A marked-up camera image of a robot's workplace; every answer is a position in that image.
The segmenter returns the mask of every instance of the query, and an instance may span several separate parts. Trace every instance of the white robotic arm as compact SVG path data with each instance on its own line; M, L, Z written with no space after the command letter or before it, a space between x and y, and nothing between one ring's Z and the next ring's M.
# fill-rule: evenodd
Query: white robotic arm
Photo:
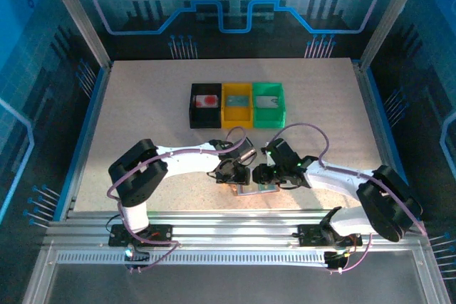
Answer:
M407 184L390 167L382 165L376 170L356 170L321 162L317 157L300 158L280 138L262 151L267 156L267 164L260 164L253 170L254 182L277 184L282 189L329 189L361 202L362 206L356 208L336 207L322 220L323 235L331 242L353 234L371 233L399 241L412 226L401 206L369 179L386 184L415 217L422 214L423 210Z
M169 155L144 166L118 186L122 211L133 233L149 226L146 200L158 184L171 176L192 172L213 173L217 183L248 184L250 171L242 162L256 154L248 138L230 153L221 153L232 143L211 140L194 147L155 146L151 140L141 140L109 168L113 183L151 157ZM205 153L178 153L183 150L199 150Z

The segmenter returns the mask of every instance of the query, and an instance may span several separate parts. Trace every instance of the green bin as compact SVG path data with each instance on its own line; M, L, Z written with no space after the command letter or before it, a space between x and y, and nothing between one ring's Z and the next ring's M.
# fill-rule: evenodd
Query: green bin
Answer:
M254 127L282 128L286 121L284 89L281 83L253 83Z

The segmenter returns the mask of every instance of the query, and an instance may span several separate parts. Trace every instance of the white table surface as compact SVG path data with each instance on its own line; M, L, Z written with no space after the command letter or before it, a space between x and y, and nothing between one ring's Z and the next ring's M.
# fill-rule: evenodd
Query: white table surface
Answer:
M113 211L106 197L109 166L136 142L184 147L225 138L227 130L191 130L192 83L282 82L286 123L310 122L329 136L327 162L373 169L380 157L351 61L329 59L239 59L118 61L114 63L85 165L75 211ZM259 149L276 130L248 130ZM283 138L301 157L318 156L324 140L310 128L294 127ZM254 165L264 162L261 155ZM359 206L343 195L300 188L273 194L235 196L206 174L171 177L147 201L151 211L211 209L332 209Z

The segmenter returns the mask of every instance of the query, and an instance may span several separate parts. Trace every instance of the blue frame edge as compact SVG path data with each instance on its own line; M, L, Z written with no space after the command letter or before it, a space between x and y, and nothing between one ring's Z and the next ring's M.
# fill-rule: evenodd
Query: blue frame edge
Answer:
M86 156L83 156L83 152L84 150L88 152L88 146L90 146L93 133L95 132L96 121L98 119L98 115L100 114L101 100L104 97L106 85L108 83L108 76L109 72L100 68L97 81L93 89L92 98L90 99L87 107L81 133L79 134L78 142L76 143L73 157L71 158L70 167L68 168L65 182L63 183L62 192L53 215L53 221L63 220L62 213L66 209L66 205L68 203L67 197L73 196L70 192L73 181L76 177L80 176L78 173L81 172L81 168L83 169L82 165L86 163Z
M402 165L402 162L400 161L398 147L396 146L396 143L394 141L393 131L391 131L391 127L388 124L388 119L386 117L385 108L383 107L383 102L381 100L380 93L378 92L377 83L375 83L375 80L373 78L371 67L368 68L368 70L366 71L366 74L368 76L368 81L369 81L370 86L373 91L373 96L375 98L375 105L377 106L378 112L380 113L381 125L383 126L383 129L385 130L386 139L387 139L386 144L389 146L391 154L393 155L394 163L396 165L396 172L408 184L408 180L407 180L407 176L405 175L404 167Z

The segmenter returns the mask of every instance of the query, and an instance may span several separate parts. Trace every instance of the plastic bin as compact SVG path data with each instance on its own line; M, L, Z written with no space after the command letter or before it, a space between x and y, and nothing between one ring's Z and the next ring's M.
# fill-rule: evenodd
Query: plastic bin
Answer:
M277 97L276 108L259 108L258 96ZM254 127L255 128L282 128L286 121L284 89L281 83L254 83L253 84Z
M228 106L230 96L248 96L247 106ZM253 128L254 111L252 103L251 83L224 83L222 86L222 127L233 128L242 126Z
M198 108L198 95L216 95L217 106L214 108ZM222 127L222 84L193 83L190 96L189 119L190 128L221 128Z

